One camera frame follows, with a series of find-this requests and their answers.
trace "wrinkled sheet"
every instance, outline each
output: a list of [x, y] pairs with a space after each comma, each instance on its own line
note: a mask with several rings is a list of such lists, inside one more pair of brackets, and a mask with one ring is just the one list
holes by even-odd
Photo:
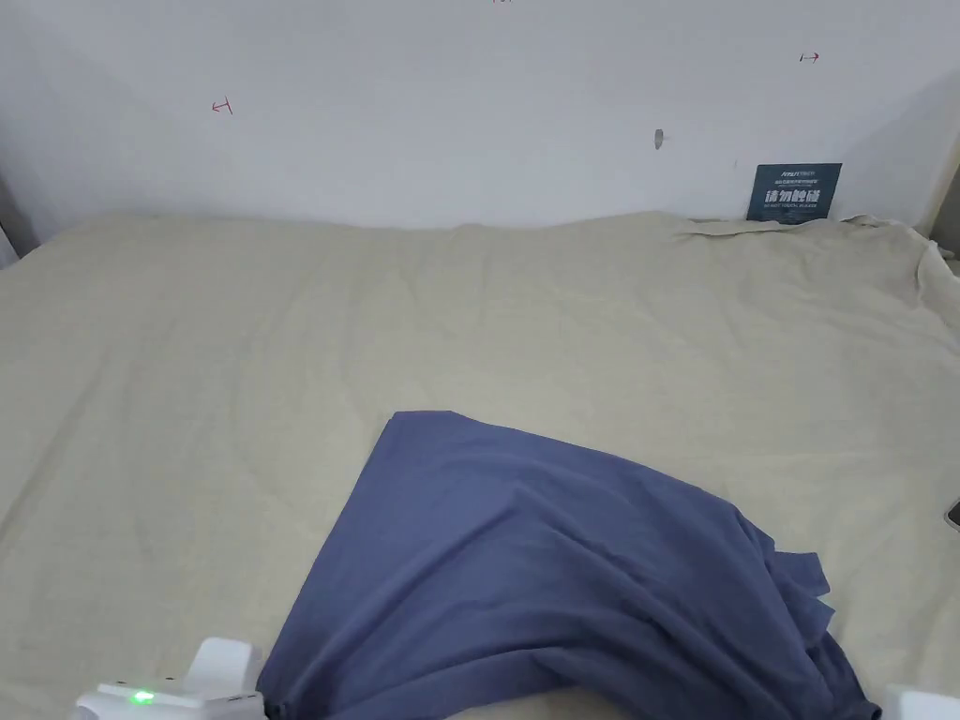
[[[268, 649], [387, 419], [683, 478], [816, 552], [868, 697], [960, 695], [960, 289], [869, 219], [106, 218], [0, 271], [0, 714]], [[617, 717], [579, 690], [471, 717]]]
[[277, 720], [587, 688], [635, 718], [873, 720], [811, 553], [637, 463], [394, 415], [257, 683]]

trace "sheet wrinkle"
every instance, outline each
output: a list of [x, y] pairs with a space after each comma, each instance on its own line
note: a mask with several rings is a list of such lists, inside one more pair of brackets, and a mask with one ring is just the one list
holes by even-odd
[[77, 426], [82, 422], [87, 407], [94, 399], [96, 391], [104, 380], [108, 352], [101, 355], [92, 377], [84, 384], [76, 399], [66, 409], [63, 419], [54, 431], [50, 442], [43, 447], [36, 459], [34, 469], [23, 487], [13, 498], [10, 507], [0, 518], [0, 564], [2, 564], [27, 521], [33, 516], [36, 507], [52, 482], [66, 448], [73, 442]]

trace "bed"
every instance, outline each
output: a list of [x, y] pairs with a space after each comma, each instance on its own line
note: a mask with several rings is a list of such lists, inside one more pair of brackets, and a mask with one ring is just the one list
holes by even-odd
[[[268, 648], [380, 430], [604, 450], [820, 554], [871, 697], [960, 695], [960, 282], [912, 230], [107, 217], [0, 273], [0, 714]], [[581, 690], [472, 717], [617, 717]]]

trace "white wall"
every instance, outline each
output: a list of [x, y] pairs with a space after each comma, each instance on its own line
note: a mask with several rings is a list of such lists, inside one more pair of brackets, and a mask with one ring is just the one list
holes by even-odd
[[960, 132], [957, 0], [0, 8], [0, 175], [41, 239], [118, 209], [742, 217], [758, 163], [816, 161], [835, 215], [916, 224]]
[[7, 239], [7, 235], [0, 228], [0, 269], [6, 268], [14, 262], [16, 262], [16, 252], [13, 251], [13, 246]]

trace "phone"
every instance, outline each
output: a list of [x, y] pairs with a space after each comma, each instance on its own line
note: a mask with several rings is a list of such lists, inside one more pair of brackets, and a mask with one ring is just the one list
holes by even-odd
[[953, 503], [953, 507], [947, 510], [947, 514], [944, 515], [944, 519], [954, 530], [960, 530], [960, 500], [957, 500], [955, 503]]

